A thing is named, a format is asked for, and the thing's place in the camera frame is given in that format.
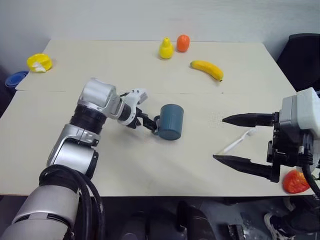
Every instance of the table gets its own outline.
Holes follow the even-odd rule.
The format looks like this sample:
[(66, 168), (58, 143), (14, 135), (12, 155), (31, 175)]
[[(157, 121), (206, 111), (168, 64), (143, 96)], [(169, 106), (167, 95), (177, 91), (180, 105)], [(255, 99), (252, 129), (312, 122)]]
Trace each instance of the table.
[[(146, 88), (141, 109), (154, 117), (161, 106), (184, 108), (182, 137), (166, 141), (144, 127), (130, 129), (107, 119), (97, 147), (93, 183), (101, 196), (283, 196), (281, 183), (237, 172), (216, 154), (248, 128), (222, 123), (232, 114), (272, 113), (295, 94), (261, 43), (192, 42), (172, 59), (157, 57), (156, 41), (51, 40), (46, 73), (29, 73), (0, 121), (0, 194), (28, 195), (38, 185), (48, 155), (90, 77), (118, 93)], [(224, 71), (218, 83), (191, 69), (207, 60)], [(258, 127), (230, 154), (267, 164), (271, 127)], [(281, 177), (291, 168), (282, 167)]]

